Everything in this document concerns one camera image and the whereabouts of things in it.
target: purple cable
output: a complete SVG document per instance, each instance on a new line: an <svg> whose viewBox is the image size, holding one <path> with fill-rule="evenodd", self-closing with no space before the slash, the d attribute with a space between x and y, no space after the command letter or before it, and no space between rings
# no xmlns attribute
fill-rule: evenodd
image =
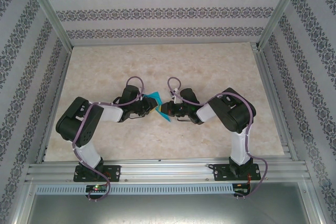
<svg viewBox="0 0 336 224"><path fill-rule="evenodd" d="M233 97L236 97L238 99L240 99L244 104L245 106L247 107L247 110L250 114L250 120L248 122L248 125L247 125L247 129L246 129L246 133L245 133L245 151L247 153L247 155L251 158L254 158L254 159L258 159L258 160L261 160L265 163L265 172L264 172L264 175L262 176L260 182L258 183L258 185L256 186L256 188L250 192L247 196L245 196L246 198L249 197L250 195L252 195L261 185L261 183L264 181L265 177L266 177L266 174L267 174L267 170L268 170L268 164L266 162L266 160L262 157L256 157L256 156L253 156L249 153L248 151L248 132L251 128L251 125L252 125L252 120L253 120L253 113L252 113L252 109L250 107L250 105L247 103L247 101L242 98L241 96L237 95L237 94L233 94L233 93L230 93L230 92L222 92L222 93L218 93L217 95L215 95L214 97L210 98L207 102L205 103L195 103L195 102L191 102L191 101L188 101L188 100L185 100L184 98L182 98L181 96L179 96L178 94L176 94L174 92L174 90L172 89L172 87L170 86L170 80L171 79L174 79L174 80L177 80L179 82L179 86L178 86L178 89L180 89L181 87L181 81L177 78L177 77L170 77L167 81L167 84L168 84L168 88L169 90L172 92L172 94L174 94L174 96L176 96L177 98L181 99L182 101L186 102L186 103L189 103L189 104L192 104L192 105L197 105L197 106L204 106L206 105L211 99L215 98L215 97L218 97L220 95L231 95Z"/></svg>
<svg viewBox="0 0 336 224"><path fill-rule="evenodd" d="M78 138L79 138L80 133L81 133L82 130L83 130L84 124L85 124L85 122L86 122L86 120L87 120L87 118L88 118L88 116L89 116L89 113L90 113L90 111L91 111L91 109L92 109L92 107L93 107L94 105L105 105L105 106L115 106L115 107L126 106L126 105L129 105L129 104L131 104L131 103L137 101L137 100L142 96L143 91L144 91L144 83L143 83L143 81L142 81L142 79L141 79L140 77L138 77L138 76L132 76L132 77L130 77L130 78L127 80L127 82L126 82L126 85L128 85L129 81L132 80L132 79L134 79L134 78L139 79L140 82L141 82L141 85L142 85L142 87L141 87L141 91L140 91L140 93L138 94L138 96L137 96L134 100L132 100L132 101L130 101L130 102L123 103L123 104L112 104L112 103L108 103L108 102L93 102L93 103L91 103L90 106L88 107L88 110L87 110L86 113L85 113L85 116L84 116L84 118L83 118L83 120L82 120L80 126L79 126L79 129L78 129L77 134L76 134L76 136L75 136L75 138L74 138L74 141L72 142L72 150L73 150L75 156L79 159L79 162L80 162L83 166L85 166L86 168L88 168L88 169L90 169L91 171L93 171L93 172L97 173L98 175L102 176L102 177L106 180L107 185L108 185L108 190L106 191L106 193L105 193L103 196L101 196L100 198L98 198L98 199L91 199L91 198L90 198L90 195L91 195L91 193L92 193L93 191L90 191L89 194L88 194L89 201L94 200L95 202L97 202L97 201L100 201L100 200L106 198L106 197L108 196L110 190L111 190L111 183L110 183L110 181L109 181L109 179L108 179L107 176L105 176L103 173L101 173L101 172L95 170L93 167L91 167L90 165L88 165L88 164L87 164L86 162L84 162L84 160L78 155L78 152L77 152L77 150L76 150L76 142L77 142L77 140L78 140Z"/></svg>

